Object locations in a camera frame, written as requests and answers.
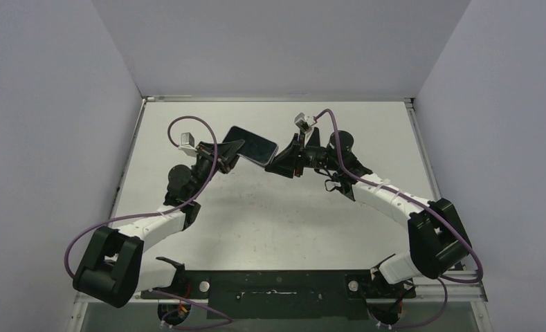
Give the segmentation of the black phone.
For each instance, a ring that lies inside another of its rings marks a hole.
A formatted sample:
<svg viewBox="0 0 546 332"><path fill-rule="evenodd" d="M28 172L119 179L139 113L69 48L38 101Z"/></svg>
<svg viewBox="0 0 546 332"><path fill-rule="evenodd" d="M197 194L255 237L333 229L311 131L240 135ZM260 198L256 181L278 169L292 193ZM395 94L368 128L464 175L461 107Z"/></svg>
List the black phone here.
<svg viewBox="0 0 546 332"><path fill-rule="evenodd" d="M262 136L257 135L256 133L253 133L238 126L233 126L229 129L228 133L223 139L223 142L230 142L233 140L245 140L246 142L244 146L277 145L277 143L271 140L268 140Z"/></svg>

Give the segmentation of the lavender phone case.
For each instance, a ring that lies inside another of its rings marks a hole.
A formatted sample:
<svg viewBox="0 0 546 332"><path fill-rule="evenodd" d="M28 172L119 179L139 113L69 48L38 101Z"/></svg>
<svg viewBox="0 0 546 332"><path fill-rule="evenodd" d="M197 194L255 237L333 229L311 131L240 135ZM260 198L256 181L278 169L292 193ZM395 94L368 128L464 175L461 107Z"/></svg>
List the lavender phone case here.
<svg viewBox="0 0 546 332"><path fill-rule="evenodd" d="M262 145L262 146L250 145L250 146L243 146L238 151L238 154L242 158L245 158L246 160L249 160L250 162L255 163L256 165L260 165L264 167L273 160L277 150L278 150L277 145Z"/></svg>

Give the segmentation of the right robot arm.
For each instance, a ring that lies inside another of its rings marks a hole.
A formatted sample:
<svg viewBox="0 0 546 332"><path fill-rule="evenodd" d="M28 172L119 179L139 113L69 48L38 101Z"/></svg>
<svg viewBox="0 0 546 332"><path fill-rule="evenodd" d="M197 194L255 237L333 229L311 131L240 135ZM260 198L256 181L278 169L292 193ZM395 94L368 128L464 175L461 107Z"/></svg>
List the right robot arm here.
<svg viewBox="0 0 546 332"><path fill-rule="evenodd" d="M374 208L407 231L409 249L390 254L371 268L370 286L375 294L386 297L413 277L437 279L469 255L470 241L450 201L430 201L402 192L364 167L352 152L353 146L354 138L346 131L332 134L325 147L317 128L310 139L296 133L265 170L294 178L311 168L327 176L334 191Z"/></svg>

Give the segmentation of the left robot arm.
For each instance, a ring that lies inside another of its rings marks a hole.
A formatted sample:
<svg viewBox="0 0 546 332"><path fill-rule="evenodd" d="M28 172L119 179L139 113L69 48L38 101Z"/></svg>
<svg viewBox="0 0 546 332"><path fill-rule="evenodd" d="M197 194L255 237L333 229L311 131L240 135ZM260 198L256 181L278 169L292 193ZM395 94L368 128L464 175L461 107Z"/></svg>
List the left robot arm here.
<svg viewBox="0 0 546 332"><path fill-rule="evenodd" d="M73 274L73 288L116 308L135 293L154 288L171 298L180 296L186 280L177 272L184 265L165 257L145 263L143 255L195 222L201 209L197 197L215 172L227 174L233 169L244 144L244 140L200 142L190 151L196 158L193 166L175 165L169 171L165 199L156 212L118 228L97 228Z"/></svg>

